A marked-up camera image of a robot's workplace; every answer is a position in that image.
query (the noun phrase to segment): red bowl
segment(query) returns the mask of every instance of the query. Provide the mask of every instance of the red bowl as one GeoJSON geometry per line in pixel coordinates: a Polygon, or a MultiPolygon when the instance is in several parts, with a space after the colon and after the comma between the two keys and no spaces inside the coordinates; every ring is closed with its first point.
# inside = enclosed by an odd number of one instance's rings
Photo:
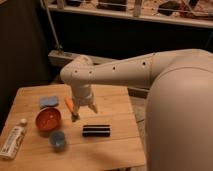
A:
{"type": "Polygon", "coordinates": [[[49,132],[60,126],[61,113],[58,109],[49,107],[42,110],[36,117],[36,126],[39,131],[49,132]]]}

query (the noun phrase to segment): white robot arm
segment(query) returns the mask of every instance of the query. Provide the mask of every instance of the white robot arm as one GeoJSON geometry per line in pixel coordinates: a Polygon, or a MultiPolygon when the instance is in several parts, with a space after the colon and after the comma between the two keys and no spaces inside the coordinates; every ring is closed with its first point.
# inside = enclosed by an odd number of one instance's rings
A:
{"type": "Polygon", "coordinates": [[[80,56],[61,71],[77,106],[92,106],[90,84],[150,88],[146,104],[149,171],[213,170],[213,54],[188,49],[102,65],[80,56]]]}

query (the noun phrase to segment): dark wall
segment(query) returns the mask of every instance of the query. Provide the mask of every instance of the dark wall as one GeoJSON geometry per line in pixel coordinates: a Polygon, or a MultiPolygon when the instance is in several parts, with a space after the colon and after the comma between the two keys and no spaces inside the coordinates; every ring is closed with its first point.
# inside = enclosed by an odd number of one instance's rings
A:
{"type": "Polygon", "coordinates": [[[0,130],[17,89],[51,79],[38,1],[8,0],[0,5],[0,130]]]}
{"type": "Polygon", "coordinates": [[[126,58],[155,51],[200,48],[213,51],[207,41],[212,29],[53,12],[65,51],[126,58]]]}

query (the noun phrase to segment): sponge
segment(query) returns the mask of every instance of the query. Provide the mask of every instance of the sponge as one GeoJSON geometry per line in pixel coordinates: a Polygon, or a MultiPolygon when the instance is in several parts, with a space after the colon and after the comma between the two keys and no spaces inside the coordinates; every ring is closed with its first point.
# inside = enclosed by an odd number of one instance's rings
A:
{"type": "Polygon", "coordinates": [[[39,100],[40,109],[43,109],[45,107],[55,107],[57,105],[58,105],[58,97],[57,96],[42,97],[39,100]]]}

